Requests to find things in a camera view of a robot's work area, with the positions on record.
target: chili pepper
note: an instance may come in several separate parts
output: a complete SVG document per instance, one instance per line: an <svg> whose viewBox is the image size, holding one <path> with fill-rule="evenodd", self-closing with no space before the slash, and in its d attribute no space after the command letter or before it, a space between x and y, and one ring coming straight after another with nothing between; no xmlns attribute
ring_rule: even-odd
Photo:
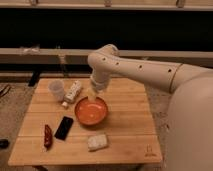
<svg viewBox="0 0 213 171"><path fill-rule="evenodd" d="M52 130L49 125L45 125L44 128L44 146L49 149L52 145Z"/></svg>

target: floor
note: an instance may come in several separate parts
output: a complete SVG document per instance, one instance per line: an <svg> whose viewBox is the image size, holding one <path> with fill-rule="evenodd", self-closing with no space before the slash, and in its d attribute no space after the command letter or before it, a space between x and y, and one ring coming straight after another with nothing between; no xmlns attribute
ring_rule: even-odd
<svg viewBox="0 0 213 171"><path fill-rule="evenodd" d="M0 89L5 84L5 81L0 83ZM10 92L0 98L0 138L6 138L10 141L10 146L7 149L0 150L0 171L35 171L36 169L29 166L9 167L7 161L36 86L28 87L27 82L14 81L9 82L9 84L12 86ZM148 86L146 86L146 89L162 153L165 156L165 123L170 95ZM163 165L162 162L149 165L47 166L46 168L50 171L163 171Z"/></svg>

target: table leg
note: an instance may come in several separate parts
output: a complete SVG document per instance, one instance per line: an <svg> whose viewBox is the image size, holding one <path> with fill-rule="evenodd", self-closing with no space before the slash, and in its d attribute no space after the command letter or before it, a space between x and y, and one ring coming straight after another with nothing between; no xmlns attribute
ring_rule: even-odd
<svg viewBox="0 0 213 171"><path fill-rule="evenodd" d="M33 166L38 171L48 171L44 166Z"/></svg>

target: white sponge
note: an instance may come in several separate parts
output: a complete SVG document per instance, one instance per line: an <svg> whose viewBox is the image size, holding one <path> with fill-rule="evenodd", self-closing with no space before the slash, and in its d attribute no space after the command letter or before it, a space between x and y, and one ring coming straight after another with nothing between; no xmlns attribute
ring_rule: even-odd
<svg viewBox="0 0 213 171"><path fill-rule="evenodd" d="M96 151L108 146L108 139L106 134L99 134L90 136L88 138L89 151Z"/></svg>

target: small bottle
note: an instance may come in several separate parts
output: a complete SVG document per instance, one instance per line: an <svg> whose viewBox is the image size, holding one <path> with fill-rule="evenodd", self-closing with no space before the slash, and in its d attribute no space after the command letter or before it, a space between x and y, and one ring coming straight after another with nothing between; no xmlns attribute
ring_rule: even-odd
<svg viewBox="0 0 213 171"><path fill-rule="evenodd" d="M72 84L72 86L64 97L64 102L62 103L62 106L64 106L64 108L68 108L68 103L74 103L75 98L81 92L81 89L82 83L80 81L74 81L74 83Z"/></svg>

